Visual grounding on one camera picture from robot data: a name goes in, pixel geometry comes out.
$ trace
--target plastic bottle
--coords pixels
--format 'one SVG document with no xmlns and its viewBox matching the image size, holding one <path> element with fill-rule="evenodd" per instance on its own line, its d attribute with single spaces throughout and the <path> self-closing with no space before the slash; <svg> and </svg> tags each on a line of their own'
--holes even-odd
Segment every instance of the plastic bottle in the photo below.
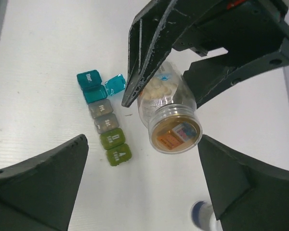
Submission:
<svg viewBox="0 0 289 231">
<path fill-rule="evenodd" d="M 196 146 L 202 127 L 195 115 L 195 98 L 170 62 L 165 61 L 137 99 L 152 146 L 166 154 Z"/>
<path fill-rule="evenodd" d="M 216 220 L 213 207 L 205 201 L 196 202 L 191 210 L 192 221 L 203 231 L 223 231 L 222 224 Z"/>
</svg>

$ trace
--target red light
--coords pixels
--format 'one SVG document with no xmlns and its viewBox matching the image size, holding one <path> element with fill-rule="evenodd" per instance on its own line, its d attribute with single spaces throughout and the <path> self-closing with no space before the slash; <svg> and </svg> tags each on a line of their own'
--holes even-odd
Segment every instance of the red light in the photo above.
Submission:
<svg viewBox="0 0 289 231">
<path fill-rule="evenodd" d="M 233 2 L 230 2 L 228 5 L 227 5 L 227 10 L 245 2 L 246 0 L 236 0 L 236 1 L 233 1 Z"/>
</svg>

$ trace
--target textured black plastic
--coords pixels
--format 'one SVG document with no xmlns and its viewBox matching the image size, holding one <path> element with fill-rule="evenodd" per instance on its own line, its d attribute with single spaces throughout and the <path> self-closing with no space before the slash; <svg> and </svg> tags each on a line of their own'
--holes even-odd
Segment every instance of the textured black plastic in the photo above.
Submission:
<svg viewBox="0 0 289 231">
<path fill-rule="evenodd" d="M 228 54 L 191 64 L 184 78 L 198 107 L 234 84 L 289 65 L 287 7 L 280 0 L 153 0 L 135 17 L 122 105 L 129 107 L 171 49 L 200 56 Z"/>
<path fill-rule="evenodd" d="M 289 231 L 289 171 L 206 135 L 198 149 L 213 209 L 224 231 Z"/>
<path fill-rule="evenodd" d="M 0 231 L 66 231 L 88 149 L 80 135 L 0 169 Z"/>
</svg>

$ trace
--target teal cube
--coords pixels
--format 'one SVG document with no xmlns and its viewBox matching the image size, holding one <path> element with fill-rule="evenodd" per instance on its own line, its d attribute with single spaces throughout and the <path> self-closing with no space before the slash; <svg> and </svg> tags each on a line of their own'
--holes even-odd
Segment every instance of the teal cube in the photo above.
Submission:
<svg viewBox="0 0 289 231">
<path fill-rule="evenodd" d="M 125 89 L 126 81 L 123 75 L 117 75 L 105 83 L 107 94 L 112 96 Z"/>
<path fill-rule="evenodd" d="M 102 78 L 97 70 L 87 71 L 77 75 L 77 81 L 83 91 L 98 88 L 102 83 Z"/>
<path fill-rule="evenodd" d="M 91 90 L 84 91 L 83 95 L 88 104 L 107 98 L 107 92 L 103 85 L 100 85 L 99 87 Z"/>
</svg>

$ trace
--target bottle cap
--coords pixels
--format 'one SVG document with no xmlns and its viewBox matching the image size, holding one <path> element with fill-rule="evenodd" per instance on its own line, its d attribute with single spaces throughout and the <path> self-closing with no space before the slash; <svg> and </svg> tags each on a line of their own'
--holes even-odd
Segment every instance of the bottle cap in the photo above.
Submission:
<svg viewBox="0 0 289 231">
<path fill-rule="evenodd" d="M 181 104 L 159 108 L 148 125 L 150 142 L 161 153 L 179 154 L 196 146 L 202 127 L 194 112 Z"/>
</svg>

